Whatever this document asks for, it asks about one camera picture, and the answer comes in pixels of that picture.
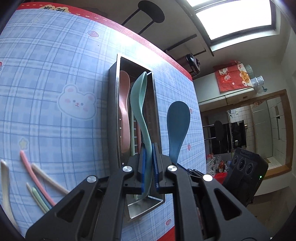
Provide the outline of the pink chopstick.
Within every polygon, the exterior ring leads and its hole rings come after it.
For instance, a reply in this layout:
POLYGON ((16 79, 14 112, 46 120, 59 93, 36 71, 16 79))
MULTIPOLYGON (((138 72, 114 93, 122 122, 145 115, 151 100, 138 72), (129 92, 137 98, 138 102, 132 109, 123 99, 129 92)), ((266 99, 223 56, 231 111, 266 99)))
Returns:
POLYGON ((29 173, 30 177, 32 178, 32 180, 34 181, 34 183, 36 184, 38 189, 41 191, 41 193, 43 194, 45 199, 49 202, 49 204, 51 204, 52 206, 55 206, 56 205, 55 201, 49 196, 49 194, 46 192, 46 190, 44 189, 44 187, 42 186, 42 184, 38 180, 38 178, 35 175, 24 151, 20 151, 20 157, 21 157, 21 160, 22 160, 27 172, 29 173))

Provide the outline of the light green chopstick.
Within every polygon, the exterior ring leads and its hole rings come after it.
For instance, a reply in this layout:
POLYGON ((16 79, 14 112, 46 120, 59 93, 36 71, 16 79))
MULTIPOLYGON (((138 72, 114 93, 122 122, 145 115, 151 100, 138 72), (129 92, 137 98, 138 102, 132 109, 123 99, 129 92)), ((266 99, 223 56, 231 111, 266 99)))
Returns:
POLYGON ((45 210, 45 212, 48 212, 49 211, 48 206, 46 205, 44 200, 41 198, 40 194, 38 193, 38 191, 37 191, 37 189, 35 187, 32 187, 32 192, 33 192, 34 196, 36 197, 36 199, 38 200, 38 202, 43 207, 43 209, 45 210))

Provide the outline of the cream white chopstick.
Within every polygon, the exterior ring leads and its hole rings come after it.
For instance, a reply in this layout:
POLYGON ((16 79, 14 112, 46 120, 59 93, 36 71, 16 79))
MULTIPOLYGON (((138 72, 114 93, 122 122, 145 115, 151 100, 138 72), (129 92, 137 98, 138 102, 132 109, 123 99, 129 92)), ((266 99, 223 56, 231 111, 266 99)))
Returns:
POLYGON ((38 200, 36 199, 36 197, 34 196, 33 192, 32 192, 32 187, 30 186, 30 184, 27 182, 26 183, 26 187, 29 190, 30 194, 32 195, 32 197, 34 198, 34 200, 36 201, 37 205, 41 208, 41 210, 43 211, 43 213, 46 213, 45 210, 43 209, 43 207, 41 206, 41 204, 38 202, 38 200))

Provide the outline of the beige chopstick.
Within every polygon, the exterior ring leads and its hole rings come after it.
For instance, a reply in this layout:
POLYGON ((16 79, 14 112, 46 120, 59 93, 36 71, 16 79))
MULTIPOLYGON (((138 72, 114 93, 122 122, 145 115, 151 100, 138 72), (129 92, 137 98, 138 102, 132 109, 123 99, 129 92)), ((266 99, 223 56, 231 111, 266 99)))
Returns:
POLYGON ((45 179, 48 183, 50 183, 53 187, 55 187, 57 190, 62 192, 63 194, 68 194, 70 191, 64 188, 62 185, 57 183, 55 180, 53 180, 49 175, 47 175, 44 171, 41 170, 40 167, 38 167, 36 164, 31 164, 32 170, 37 173, 39 176, 41 176, 43 179, 45 179))

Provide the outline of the light blue spoon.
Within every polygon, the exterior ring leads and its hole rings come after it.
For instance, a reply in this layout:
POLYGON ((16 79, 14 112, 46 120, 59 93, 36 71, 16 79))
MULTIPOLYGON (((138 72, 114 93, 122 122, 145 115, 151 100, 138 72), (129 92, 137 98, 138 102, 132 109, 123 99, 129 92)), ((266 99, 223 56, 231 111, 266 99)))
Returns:
POLYGON ((180 149, 190 125, 191 114, 189 107, 182 101, 173 102, 167 112, 166 124, 169 138, 169 157, 177 164, 180 149))

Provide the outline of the white spoon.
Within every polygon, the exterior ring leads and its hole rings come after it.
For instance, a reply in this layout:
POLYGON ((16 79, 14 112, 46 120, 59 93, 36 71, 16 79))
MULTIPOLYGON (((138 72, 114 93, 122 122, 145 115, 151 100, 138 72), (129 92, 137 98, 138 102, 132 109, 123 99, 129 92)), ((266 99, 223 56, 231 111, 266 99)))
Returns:
POLYGON ((1 188, 3 192, 3 210, 17 231, 20 228, 14 218, 10 203, 10 170, 7 163, 1 159, 1 188))

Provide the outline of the mint green spoon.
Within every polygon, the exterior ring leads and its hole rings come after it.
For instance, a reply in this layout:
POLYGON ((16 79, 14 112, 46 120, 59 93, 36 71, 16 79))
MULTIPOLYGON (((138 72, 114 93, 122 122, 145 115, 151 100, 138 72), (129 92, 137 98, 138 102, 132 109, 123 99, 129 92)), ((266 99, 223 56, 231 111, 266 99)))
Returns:
POLYGON ((130 105, 133 115, 139 124, 142 132, 143 141, 146 150, 146 160, 144 169, 144 190, 141 195, 135 195, 136 200, 144 199, 148 196, 152 184, 152 142, 149 136, 147 124, 142 113, 144 99, 147 90, 147 72, 144 71, 134 82, 130 92, 130 105))

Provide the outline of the blue chopstick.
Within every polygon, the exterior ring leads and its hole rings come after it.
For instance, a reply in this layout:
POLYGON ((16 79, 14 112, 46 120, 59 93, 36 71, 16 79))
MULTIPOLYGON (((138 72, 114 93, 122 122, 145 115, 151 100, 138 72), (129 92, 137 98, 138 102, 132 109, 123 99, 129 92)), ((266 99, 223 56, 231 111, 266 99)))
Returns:
POLYGON ((41 199, 46 204, 46 206, 48 207, 48 209, 51 209, 52 208, 52 205, 47 201, 47 199, 45 198, 45 196, 41 192, 38 192, 38 194, 40 195, 41 199))

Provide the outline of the red cloth on refrigerator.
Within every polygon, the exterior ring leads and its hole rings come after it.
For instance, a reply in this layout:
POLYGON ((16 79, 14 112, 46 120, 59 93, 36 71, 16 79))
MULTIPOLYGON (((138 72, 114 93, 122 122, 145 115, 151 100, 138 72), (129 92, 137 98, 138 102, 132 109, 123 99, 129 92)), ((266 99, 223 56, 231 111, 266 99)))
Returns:
POLYGON ((250 77, 243 63, 231 61, 227 64, 216 65, 215 77, 221 93, 252 87, 250 77))

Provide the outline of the steel utensil tray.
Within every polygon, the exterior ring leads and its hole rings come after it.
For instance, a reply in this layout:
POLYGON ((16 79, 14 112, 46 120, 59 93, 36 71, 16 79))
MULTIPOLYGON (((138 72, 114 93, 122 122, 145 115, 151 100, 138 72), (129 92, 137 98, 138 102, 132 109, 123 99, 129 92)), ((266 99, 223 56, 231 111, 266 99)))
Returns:
POLYGON ((138 154, 144 145, 142 132, 130 109, 130 92, 136 79, 147 72, 147 90, 144 99, 143 115, 152 143, 161 144, 159 131, 159 115, 156 98, 154 74, 151 69, 129 60, 120 54, 116 56, 115 63, 109 68, 108 97, 107 97, 107 143, 110 171, 114 172, 127 164, 130 156, 138 154), (130 148, 126 153, 121 152, 119 113, 119 73, 125 71, 130 78, 130 88, 127 101, 130 128, 130 148))

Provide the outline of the black rice cooker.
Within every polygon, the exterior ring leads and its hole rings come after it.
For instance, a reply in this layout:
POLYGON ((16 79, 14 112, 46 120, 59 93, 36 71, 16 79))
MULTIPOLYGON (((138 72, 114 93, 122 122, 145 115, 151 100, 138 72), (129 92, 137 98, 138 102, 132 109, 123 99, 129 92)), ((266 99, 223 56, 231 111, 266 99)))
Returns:
POLYGON ((176 60, 190 75, 192 78, 200 74, 200 62, 193 54, 187 54, 176 60))

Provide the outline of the pink spoon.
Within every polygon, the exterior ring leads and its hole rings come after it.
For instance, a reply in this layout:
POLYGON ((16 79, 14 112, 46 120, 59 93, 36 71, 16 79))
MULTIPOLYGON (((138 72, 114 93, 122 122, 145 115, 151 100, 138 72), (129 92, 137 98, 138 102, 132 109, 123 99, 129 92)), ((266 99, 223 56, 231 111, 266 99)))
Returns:
POLYGON ((120 147, 126 153, 130 149, 130 121, 128 114, 128 95, 130 92, 130 77, 125 71, 119 73, 119 113, 121 120, 120 147))

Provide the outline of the black metal rack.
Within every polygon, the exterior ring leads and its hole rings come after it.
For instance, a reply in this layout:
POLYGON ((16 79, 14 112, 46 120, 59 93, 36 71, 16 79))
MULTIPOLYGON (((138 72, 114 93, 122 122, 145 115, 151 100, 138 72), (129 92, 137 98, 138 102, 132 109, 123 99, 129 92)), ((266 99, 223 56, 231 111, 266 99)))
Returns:
POLYGON ((171 45, 165 52, 174 58, 179 58, 185 56, 186 54, 193 54, 197 56, 201 53, 206 52, 205 47, 201 44, 198 36, 193 34, 181 41, 177 42, 176 44, 171 45))

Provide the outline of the blue plaid tablecloth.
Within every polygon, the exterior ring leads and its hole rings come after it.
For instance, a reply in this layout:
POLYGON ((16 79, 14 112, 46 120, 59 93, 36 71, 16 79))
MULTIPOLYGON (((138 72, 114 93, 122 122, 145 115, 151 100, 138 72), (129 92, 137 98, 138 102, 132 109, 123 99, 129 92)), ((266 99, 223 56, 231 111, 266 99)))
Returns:
POLYGON ((106 177, 109 68, 118 55, 154 75, 159 130, 169 152, 167 111, 180 100, 191 123, 178 163, 205 172, 197 96, 190 75, 159 48, 119 24, 65 4, 22 3, 1 33, 1 159, 10 170, 11 208, 21 235, 41 216, 21 158, 68 190, 106 177))

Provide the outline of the window with dark frame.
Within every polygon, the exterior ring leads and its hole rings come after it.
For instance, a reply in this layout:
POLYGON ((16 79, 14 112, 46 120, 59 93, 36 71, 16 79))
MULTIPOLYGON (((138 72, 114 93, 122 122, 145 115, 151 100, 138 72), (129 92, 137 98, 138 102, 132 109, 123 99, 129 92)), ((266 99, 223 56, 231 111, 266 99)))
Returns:
POLYGON ((274 1, 177 1, 197 28, 211 55, 218 50, 280 35, 274 1))

